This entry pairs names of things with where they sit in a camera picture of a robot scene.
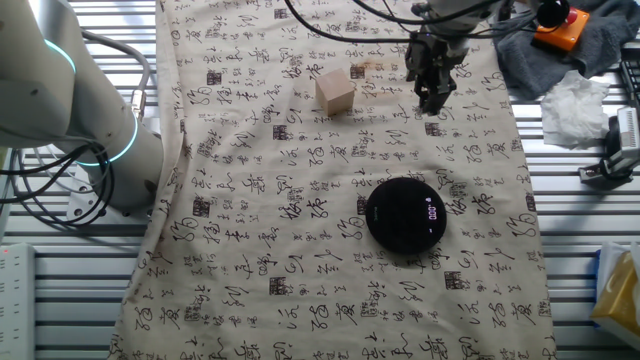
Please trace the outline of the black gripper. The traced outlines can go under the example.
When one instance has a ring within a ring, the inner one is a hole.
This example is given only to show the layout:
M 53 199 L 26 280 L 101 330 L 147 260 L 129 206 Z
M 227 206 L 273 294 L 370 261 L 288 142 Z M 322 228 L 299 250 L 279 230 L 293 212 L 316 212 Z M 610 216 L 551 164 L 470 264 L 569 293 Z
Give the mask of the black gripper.
M 457 84 L 450 73 L 462 63 L 469 49 L 466 39 L 440 39 L 432 34 L 413 34 L 405 55 L 406 80 L 414 83 L 422 113 L 438 115 Z M 432 109 L 432 94 L 436 94 Z

